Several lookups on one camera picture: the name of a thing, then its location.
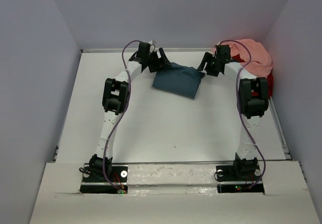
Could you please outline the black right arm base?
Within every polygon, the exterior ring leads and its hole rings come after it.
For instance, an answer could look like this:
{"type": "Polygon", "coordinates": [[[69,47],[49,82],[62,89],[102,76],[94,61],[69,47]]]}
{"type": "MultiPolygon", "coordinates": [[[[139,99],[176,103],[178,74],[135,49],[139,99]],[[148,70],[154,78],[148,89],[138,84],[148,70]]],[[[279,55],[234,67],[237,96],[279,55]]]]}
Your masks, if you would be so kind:
{"type": "Polygon", "coordinates": [[[264,193],[258,159],[240,159],[232,164],[216,166],[214,179],[218,193],[264,193]]]}

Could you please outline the teal blue t shirt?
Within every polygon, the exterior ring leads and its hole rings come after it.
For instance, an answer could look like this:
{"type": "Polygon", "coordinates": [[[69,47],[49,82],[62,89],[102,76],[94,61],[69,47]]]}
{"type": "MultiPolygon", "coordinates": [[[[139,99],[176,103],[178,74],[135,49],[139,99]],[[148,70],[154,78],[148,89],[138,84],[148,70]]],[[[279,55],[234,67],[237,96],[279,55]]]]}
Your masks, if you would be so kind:
{"type": "Polygon", "coordinates": [[[205,73],[193,67],[172,63],[169,68],[158,71],[152,87],[168,93],[195,99],[205,73]]]}

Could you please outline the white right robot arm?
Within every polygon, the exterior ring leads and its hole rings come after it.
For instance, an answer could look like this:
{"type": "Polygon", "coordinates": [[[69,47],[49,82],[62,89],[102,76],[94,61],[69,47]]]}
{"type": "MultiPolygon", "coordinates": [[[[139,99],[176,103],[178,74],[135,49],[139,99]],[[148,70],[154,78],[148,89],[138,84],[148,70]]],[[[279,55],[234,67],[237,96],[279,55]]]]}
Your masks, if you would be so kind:
{"type": "Polygon", "coordinates": [[[215,52],[205,52],[198,71],[217,77],[220,73],[235,81],[237,110],[241,121],[240,141],[236,157],[252,160],[256,157],[260,121],[269,107],[268,81],[259,78],[239,62],[234,62],[228,45],[216,45],[215,52]]]}

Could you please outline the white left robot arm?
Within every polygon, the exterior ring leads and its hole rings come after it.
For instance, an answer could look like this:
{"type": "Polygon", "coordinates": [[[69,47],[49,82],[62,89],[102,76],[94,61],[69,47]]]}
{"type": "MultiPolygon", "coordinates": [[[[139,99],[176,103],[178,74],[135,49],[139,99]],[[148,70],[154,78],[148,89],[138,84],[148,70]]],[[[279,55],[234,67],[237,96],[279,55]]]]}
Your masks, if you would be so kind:
{"type": "Polygon", "coordinates": [[[145,69],[153,73],[171,67],[164,49],[156,48],[152,42],[129,42],[121,52],[121,59],[123,71],[115,78],[107,78],[104,83],[104,122],[98,146],[89,161],[90,167],[95,168],[95,177],[100,181],[111,177],[114,139],[129,105],[133,80],[145,69]]]}

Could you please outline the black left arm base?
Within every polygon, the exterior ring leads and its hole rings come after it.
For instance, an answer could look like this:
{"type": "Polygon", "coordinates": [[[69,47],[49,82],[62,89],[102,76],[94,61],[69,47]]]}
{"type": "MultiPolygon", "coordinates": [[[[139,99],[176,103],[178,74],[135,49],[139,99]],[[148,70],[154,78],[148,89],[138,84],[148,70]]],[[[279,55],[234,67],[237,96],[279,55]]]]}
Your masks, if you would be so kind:
{"type": "Polygon", "coordinates": [[[93,155],[79,168],[82,180],[79,191],[83,194],[126,194],[128,192],[128,166],[113,164],[93,155]]]}

